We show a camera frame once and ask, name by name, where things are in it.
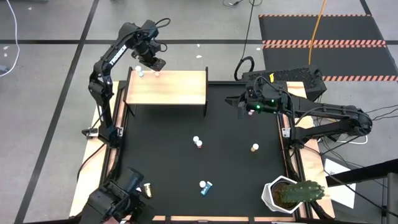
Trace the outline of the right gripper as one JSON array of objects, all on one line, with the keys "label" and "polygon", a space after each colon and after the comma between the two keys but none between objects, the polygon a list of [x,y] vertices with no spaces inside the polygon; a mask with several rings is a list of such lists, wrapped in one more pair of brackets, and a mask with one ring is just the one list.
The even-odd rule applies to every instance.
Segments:
[{"label": "right gripper", "polygon": [[272,83],[247,83],[245,95],[227,96],[225,102],[238,108],[238,119],[248,111],[278,113],[285,107],[284,86]]}]

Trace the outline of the black perforated box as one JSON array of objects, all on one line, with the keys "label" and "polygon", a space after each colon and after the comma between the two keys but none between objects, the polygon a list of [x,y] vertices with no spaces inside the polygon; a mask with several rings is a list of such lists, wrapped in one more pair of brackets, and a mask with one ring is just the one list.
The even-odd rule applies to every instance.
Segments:
[{"label": "black perforated box", "polygon": [[323,75],[321,70],[314,65],[286,70],[246,72],[242,75],[242,81],[254,81],[258,76],[267,78],[270,81],[271,74],[274,74],[275,82],[302,82],[307,98],[311,101],[316,101],[327,90],[322,79]]}]

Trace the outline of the white plant pot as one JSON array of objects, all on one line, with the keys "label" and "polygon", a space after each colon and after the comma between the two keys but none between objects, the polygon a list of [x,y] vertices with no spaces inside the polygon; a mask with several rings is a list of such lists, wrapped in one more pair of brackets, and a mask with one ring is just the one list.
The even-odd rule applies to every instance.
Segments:
[{"label": "white plant pot", "polygon": [[296,184],[296,183],[297,183],[296,181],[281,175],[281,176],[277,177],[275,180],[273,180],[272,182],[269,182],[264,185],[261,199],[265,203],[265,205],[273,212],[282,212],[282,213],[292,214],[292,213],[294,213],[294,211],[296,211],[296,209],[299,208],[299,206],[301,206],[302,202],[295,202],[292,205],[289,205],[287,208],[285,208],[281,205],[278,205],[278,204],[276,204],[277,200],[274,199],[272,196],[272,189],[277,184],[290,185],[290,184]]}]

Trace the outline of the wooden side board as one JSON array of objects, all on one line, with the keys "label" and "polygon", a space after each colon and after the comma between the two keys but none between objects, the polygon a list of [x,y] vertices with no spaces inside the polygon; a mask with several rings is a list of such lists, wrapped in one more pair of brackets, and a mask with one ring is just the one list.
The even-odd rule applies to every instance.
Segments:
[{"label": "wooden side board", "polygon": [[[304,98],[307,97],[305,87],[302,82],[287,82],[287,89],[290,94]],[[315,124],[311,116],[306,116],[303,117],[298,123],[298,127],[312,128],[315,127]],[[317,200],[317,203],[322,207],[327,215],[335,218],[325,173],[323,171],[323,162],[319,152],[320,150],[317,140],[311,139],[305,143],[305,147],[303,149],[295,153],[294,157],[292,158],[292,164],[295,171],[298,172],[299,167],[297,166],[297,163],[300,162],[301,159],[303,174],[300,175],[302,176],[302,179],[315,181],[319,185],[325,187],[325,196],[321,200]],[[299,212],[301,217],[307,218],[307,210],[304,203],[301,204],[296,211]]]},{"label": "wooden side board", "polygon": [[[121,127],[124,113],[124,103],[123,96],[124,90],[120,90],[125,82],[116,81],[113,83],[114,96],[110,101],[110,109],[113,118],[116,120],[116,126]],[[92,138],[87,141],[85,147],[85,153],[83,156],[83,161],[85,161],[90,155],[92,155],[97,149],[99,151],[89,159],[80,171],[79,179],[76,184],[75,194],[72,201],[72,206],[70,209],[69,216],[77,216],[83,209],[90,193],[98,188],[100,180],[102,178],[103,167],[105,167],[105,175],[107,175],[114,163],[114,157],[116,155],[116,150],[110,150],[110,161],[108,164],[107,148],[102,146],[103,142],[98,138]]]}]

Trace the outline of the green cactus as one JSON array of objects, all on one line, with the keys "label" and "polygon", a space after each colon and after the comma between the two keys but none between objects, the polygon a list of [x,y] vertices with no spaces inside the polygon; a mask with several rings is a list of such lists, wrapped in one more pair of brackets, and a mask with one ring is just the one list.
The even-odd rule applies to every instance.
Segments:
[{"label": "green cactus", "polygon": [[296,184],[278,182],[271,187],[271,193],[277,206],[290,210],[302,202],[322,199],[325,196],[325,188],[311,180]]}]

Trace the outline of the black orange-striped floor mat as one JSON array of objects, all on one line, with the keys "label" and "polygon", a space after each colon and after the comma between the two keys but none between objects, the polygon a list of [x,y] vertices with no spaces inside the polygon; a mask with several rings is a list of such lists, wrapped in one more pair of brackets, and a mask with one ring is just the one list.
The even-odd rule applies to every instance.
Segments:
[{"label": "black orange-striped floor mat", "polygon": [[395,62],[369,14],[259,16],[265,67],[314,65],[327,82],[398,82]]}]

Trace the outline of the white paper sheet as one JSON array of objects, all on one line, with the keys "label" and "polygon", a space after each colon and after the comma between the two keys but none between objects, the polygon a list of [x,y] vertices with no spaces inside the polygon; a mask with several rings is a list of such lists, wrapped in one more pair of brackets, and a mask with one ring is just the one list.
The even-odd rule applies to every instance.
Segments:
[{"label": "white paper sheet", "polygon": [[[334,175],[349,171],[349,168],[340,165],[330,159],[325,159],[324,170],[326,175]],[[333,201],[338,202],[346,207],[354,209],[355,193],[344,185],[329,187],[330,197]]]}]

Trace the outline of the black metal stand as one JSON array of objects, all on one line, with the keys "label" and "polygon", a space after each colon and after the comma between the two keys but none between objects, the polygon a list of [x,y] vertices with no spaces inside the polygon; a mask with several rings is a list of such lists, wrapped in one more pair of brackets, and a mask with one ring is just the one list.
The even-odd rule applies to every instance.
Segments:
[{"label": "black metal stand", "polygon": [[354,209],[341,204],[342,214],[351,222],[398,224],[398,159],[326,175],[328,187],[344,185],[355,193]]}]

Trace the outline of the person's hand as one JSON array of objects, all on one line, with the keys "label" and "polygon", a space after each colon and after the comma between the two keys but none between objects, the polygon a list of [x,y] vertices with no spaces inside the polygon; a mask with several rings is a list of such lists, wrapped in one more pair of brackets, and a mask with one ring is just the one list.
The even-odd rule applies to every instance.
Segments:
[{"label": "person's hand", "polygon": [[103,222],[103,224],[130,224],[130,223],[126,220],[118,221],[117,219],[112,217]]}]

